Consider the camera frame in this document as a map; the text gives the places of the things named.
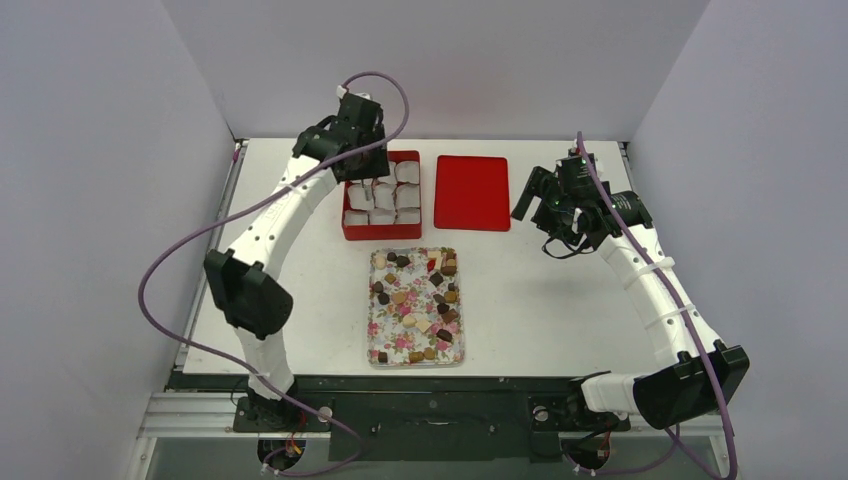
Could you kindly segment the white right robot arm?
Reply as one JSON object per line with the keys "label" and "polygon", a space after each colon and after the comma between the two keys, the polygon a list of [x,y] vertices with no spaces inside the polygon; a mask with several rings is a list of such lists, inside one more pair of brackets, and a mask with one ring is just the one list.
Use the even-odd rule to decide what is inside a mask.
{"label": "white right robot arm", "polygon": [[564,400],[566,418],[588,427],[603,413],[637,414],[665,429],[728,404],[750,367],[740,346],[727,345],[686,294],[674,260],[661,246],[653,219],[632,190],[614,192],[595,171],[593,156],[559,159],[552,170],[531,170],[511,212],[522,220],[533,200],[533,224],[569,257],[602,258],[628,294],[653,348],[653,373],[597,373]]}

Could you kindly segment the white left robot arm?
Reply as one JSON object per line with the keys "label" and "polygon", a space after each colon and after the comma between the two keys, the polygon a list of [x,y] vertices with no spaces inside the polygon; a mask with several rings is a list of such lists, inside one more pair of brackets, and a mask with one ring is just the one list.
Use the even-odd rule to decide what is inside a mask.
{"label": "white left robot arm", "polygon": [[281,198],[262,207],[224,251],[211,250],[204,259],[213,302],[233,328],[246,363],[256,370],[248,378],[248,405],[272,429],[291,427],[301,412],[290,396],[296,382],[283,338],[294,306],[278,282],[283,262],[310,216],[338,183],[389,172],[384,146],[332,166],[325,160],[385,136],[382,106],[367,94],[342,92],[338,112],[297,137],[276,186]]}

